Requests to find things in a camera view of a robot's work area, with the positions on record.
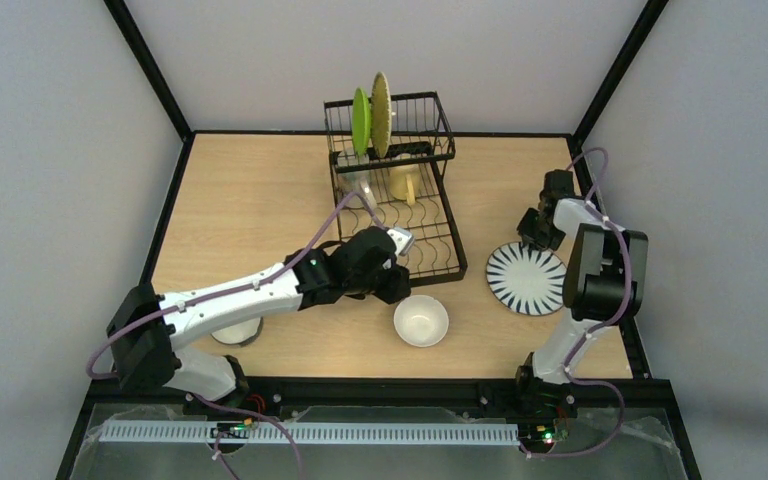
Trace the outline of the blue striped white plate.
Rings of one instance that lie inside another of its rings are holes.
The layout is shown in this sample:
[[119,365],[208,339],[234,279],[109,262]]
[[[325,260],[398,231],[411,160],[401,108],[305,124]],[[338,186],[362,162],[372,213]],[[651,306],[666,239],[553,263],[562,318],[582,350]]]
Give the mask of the blue striped white plate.
[[508,310],[546,316],[563,307],[566,264],[552,252],[520,242],[499,246],[488,257],[485,277],[493,296]]

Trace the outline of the clear glass cup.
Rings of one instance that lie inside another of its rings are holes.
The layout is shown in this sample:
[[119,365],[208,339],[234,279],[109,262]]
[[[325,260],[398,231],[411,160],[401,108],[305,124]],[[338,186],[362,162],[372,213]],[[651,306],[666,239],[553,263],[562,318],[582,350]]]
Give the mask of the clear glass cup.
[[338,167],[361,166],[360,170],[337,174],[338,184],[343,194],[356,193],[356,197],[347,203],[348,208],[360,209],[364,202],[372,209],[377,207],[377,200],[370,183],[369,164],[366,154],[358,154],[352,148],[347,148],[337,158]]

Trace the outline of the yellow mug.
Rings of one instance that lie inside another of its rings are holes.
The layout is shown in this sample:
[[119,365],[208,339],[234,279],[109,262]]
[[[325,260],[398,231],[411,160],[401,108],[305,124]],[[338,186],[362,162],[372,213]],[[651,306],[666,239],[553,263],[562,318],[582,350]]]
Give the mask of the yellow mug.
[[388,191],[396,199],[409,206],[416,203],[421,184],[418,164],[401,165],[389,169]]

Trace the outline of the black wire dish rack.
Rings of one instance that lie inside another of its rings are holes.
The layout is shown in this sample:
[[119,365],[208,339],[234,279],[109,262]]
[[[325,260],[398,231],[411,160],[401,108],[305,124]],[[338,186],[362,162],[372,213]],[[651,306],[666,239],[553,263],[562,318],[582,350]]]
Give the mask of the black wire dish rack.
[[444,174],[456,153],[454,136],[439,95],[433,91],[391,98],[388,150],[354,148],[350,100],[324,105],[324,124],[333,196],[356,195],[341,211],[341,240],[371,226],[366,208],[387,226],[408,230],[415,239],[399,262],[414,287],[459,281],[467,270],[465,250],[444,187]]

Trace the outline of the green plate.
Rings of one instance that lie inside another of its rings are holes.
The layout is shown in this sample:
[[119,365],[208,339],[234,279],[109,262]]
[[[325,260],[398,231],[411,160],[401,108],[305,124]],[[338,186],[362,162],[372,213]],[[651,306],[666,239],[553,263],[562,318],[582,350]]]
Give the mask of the green plate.
[[357,87],[352,101],[351,138],[358,156],[365,156],[369,148],[372,127],[371,105],[366,91]]

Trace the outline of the round bamboo tray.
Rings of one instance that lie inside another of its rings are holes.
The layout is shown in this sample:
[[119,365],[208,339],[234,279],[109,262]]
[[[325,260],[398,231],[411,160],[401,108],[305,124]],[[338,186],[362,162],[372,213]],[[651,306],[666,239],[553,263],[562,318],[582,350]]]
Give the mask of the round bamboo tray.
[[371,130],[370,140],[378,158],[387,156],[392,134],[392,105],[389,82],[386,75],[376,73],[370,96]]

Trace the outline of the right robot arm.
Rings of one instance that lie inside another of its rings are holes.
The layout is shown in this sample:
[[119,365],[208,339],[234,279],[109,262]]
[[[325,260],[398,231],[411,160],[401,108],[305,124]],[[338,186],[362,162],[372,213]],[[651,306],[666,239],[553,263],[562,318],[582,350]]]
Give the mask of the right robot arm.
[[549,340],[522,366],[524,380],[540,387],[578,384],[577,363],[620,320],[642,304],[649,238],[616,224],[587,197],[577,196],[573,173],[545,174],[539,204],[521,219],[517,233],[527,247],[556,251],[573,241],[561,295],[563,317]]

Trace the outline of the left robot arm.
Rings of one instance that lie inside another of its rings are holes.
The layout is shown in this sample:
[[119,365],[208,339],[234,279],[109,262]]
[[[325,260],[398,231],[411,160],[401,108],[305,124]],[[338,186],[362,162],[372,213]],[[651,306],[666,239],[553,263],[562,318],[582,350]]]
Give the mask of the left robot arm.
[[345,242],[302,249],[256,274],[202,289],[158,294],[132,288],[106,334],[114,373],[124,392],[161,387],[210,401],[247,390],[238,361],[207,354],[193,342],[217,331],[276,314],[372,295],[386,304],[406,298],[410,272],[399,265],[414,244],[401,228],[368,227]]

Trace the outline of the white ceramic bowl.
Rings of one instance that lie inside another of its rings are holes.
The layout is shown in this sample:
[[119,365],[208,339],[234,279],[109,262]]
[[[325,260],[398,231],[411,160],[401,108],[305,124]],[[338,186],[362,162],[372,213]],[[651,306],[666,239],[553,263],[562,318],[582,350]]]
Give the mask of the white ceramic bowl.
[[395,308],[393,325],[404,342],[427,348],[438,344],[446,336],[450,318],[437,299],[428,295],[411,295]]

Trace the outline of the white bowl dark rim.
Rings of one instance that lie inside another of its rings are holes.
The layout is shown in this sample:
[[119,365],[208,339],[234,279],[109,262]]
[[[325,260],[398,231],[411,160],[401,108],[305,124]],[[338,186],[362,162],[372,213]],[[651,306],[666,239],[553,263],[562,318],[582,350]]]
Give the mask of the white bowl dark rim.
[[262,329],[263,318],[257,317],[217,330],[211,337],[223,345],[244,347],[256,341]]

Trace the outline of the right circuit board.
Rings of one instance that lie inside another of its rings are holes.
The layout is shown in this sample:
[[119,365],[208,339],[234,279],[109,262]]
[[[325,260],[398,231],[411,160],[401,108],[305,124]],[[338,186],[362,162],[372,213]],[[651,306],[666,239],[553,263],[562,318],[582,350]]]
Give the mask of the right circuit board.
[[552,445],[565,441],[568,436],[569,429],[565,424],[518,426],[518,440],[529,448],[550,448]]

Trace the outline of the circuit board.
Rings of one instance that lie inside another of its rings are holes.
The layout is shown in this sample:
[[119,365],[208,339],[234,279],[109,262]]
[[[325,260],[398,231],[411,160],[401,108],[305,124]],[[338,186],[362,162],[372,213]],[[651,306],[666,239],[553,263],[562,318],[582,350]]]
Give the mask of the circuit board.
[[220,421],[211,430],[213,440],[249,440],[259,426],[259,422],[252,418],[240,421]]
[[552,445],[565,441],[568,436],[569,429],[565,424],[518,426],[518,440],[529,448],[550,448]]

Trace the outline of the left circuit board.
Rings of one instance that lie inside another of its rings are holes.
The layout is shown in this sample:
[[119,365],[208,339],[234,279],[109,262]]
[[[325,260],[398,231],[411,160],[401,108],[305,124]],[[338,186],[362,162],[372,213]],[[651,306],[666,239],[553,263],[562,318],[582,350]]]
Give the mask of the left circuit board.
[[213,440],[249,440],[259,426],[259,422],[252,418],[240,421],[220,421],[211,430]]

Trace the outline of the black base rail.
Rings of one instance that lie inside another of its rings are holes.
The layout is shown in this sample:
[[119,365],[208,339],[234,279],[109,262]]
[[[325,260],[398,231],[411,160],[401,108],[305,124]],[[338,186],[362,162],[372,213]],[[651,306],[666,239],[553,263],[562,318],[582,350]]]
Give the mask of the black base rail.
[[615,407],[622,397],[629,408],[668,408],[675,403],[670,382],[610,379],[604,386],[524,387],[510,379],[361,379],[250,377],[248,388],[219,403],[253,407],[260,413],[287,417],[313,406],[439,407],[473,417],[536,419],[576,408]]

